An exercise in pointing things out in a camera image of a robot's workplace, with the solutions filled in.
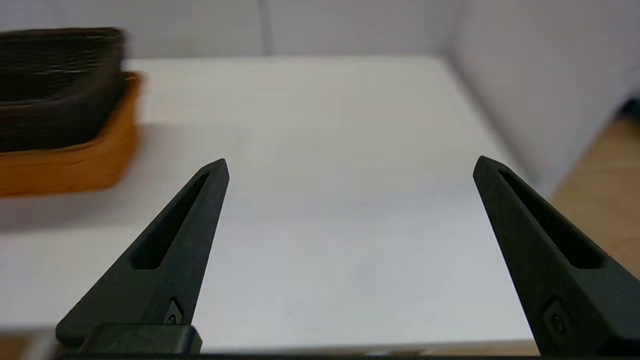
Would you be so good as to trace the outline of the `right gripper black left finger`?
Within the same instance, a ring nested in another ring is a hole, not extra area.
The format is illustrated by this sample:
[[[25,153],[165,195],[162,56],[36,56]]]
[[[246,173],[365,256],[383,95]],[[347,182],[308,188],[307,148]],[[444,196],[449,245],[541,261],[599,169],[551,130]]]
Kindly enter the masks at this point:
[[[201,167],[55,326],[64,350],[134,356],[198,354],[192,324],[230,180]]]

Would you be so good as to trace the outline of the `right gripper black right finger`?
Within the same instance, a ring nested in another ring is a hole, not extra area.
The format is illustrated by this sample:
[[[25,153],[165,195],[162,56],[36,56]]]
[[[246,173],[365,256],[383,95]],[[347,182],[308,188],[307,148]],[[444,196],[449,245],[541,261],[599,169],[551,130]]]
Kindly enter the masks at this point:
[[[540,354],[637,357],[639,280],[502,162],[473,180]]]

